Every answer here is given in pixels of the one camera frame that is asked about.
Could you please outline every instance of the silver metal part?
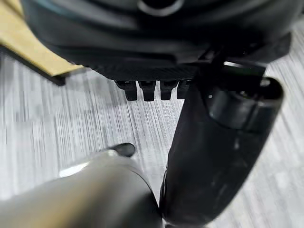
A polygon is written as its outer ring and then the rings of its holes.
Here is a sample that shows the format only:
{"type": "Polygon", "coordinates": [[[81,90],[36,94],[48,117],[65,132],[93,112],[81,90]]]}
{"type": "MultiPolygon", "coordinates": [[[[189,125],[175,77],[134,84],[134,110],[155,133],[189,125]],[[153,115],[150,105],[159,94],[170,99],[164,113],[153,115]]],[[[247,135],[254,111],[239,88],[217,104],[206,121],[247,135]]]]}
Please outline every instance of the silver metal part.
{"type": "Polygon", "coordinates": [[[182,8],[184,4],[184,0],[176,0],[172,5],[167,6],[165,8],[162,9],[155,9],[149,5],[147,5],[144,1],[140,0],[138,2],[138,8],[146,13],[149,14],[151,16],[155,16],[155,17],[166,17],[168,15],[171,15],[175,12],[177,12],[178,10],[180,10],[182,8]]]}

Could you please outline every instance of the black plastic tab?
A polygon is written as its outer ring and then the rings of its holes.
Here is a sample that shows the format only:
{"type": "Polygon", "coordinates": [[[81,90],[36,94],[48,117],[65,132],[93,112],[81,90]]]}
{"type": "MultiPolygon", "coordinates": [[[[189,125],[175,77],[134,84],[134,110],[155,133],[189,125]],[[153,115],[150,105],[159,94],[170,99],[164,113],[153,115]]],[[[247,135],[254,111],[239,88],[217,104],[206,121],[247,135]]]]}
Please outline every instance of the black plastic tab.
{"type": "Polygon", "coordinates": [[[191,80],[182,80],[177,87],[177,99],[185,99],[191,80]]]}
{"type": "Polygon", "coordinates": [[[156,81],[142,81],[138,83],[139,87],[142,89],[144,101],[154,101],[156,81]]]}
{"type": "Polygon", "coordinates": [[[115,81],[118,88],[123,89],[125,93],[125,97],[128,101],[136,101],[137,100],[137,87],[136,82],[131,81],[115,81]]]}
{"type": "Polygon", "coordinates": [[[177,84],[177,80],[161,81],[161,99],[164,101],[170,100],[172,89],[175,88],[177,84]]]}

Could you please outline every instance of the striped carpet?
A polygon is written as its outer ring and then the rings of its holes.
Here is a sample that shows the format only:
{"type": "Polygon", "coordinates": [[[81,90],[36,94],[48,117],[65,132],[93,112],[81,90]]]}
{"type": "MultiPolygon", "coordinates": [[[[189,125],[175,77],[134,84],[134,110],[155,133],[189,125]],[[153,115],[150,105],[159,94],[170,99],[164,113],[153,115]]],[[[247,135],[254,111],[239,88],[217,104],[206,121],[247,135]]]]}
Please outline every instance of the striped carpet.
{"type": "MultiPolygon", "coordinates": [[[[294,29],[290,55],[268,69],[285,87],[283,111],[242,191],[209,228],[304,227],[304,20],[294,29]]],[[[57,87],[8,56],[0,67],[1,200],[123,142],[136,145],[158,197],[181,100],[161,101],[158,89],[152,103],[140,91],[137,102],[127,102],[91,70],[57,87]]]]}

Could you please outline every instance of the floor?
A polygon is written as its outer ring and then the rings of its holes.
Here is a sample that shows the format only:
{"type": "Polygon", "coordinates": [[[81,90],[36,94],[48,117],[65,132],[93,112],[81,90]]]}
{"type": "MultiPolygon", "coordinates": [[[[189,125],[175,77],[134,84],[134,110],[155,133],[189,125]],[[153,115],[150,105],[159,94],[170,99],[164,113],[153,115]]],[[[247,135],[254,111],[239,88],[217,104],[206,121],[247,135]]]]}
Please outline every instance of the floor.
{"type": "MultiPolygon", "coordinates": [[[[267,145],[242,191],[209,228],[302,228],[304,224],[304,20],[290,55],[268,75],[286,99],[267,145]]],[[[1,56],[0,201],[57,176],[74,161],[123,142],[159,195],[182,101],[127,102],[112,81],[87,70],[57,87],[1,56]]]]}

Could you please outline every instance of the gray carpet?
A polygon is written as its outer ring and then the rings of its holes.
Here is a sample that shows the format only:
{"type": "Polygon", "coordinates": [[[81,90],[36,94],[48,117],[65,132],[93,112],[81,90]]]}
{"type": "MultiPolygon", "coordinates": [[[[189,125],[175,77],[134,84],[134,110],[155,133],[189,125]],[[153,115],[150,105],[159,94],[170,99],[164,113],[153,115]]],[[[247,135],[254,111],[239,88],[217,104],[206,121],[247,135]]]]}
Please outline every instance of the gray carpet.
{"type": "MultiPolygon", "coordinates": [[[[303,44],[301,21],[290,55],[268,69],[285,86],[283,111],[242,191],[210,228],[304,227],[303,44]]],[[[136,145],[135,159],[158,197],[181,106],[181,100],[161,101],[159,92],[152,103],[141,94],[137,102],[127,102],[112,81],[91,70],[57,87],[2,55],[0,199],[51,180],[59,169],[122,142],[136,145]]]]}

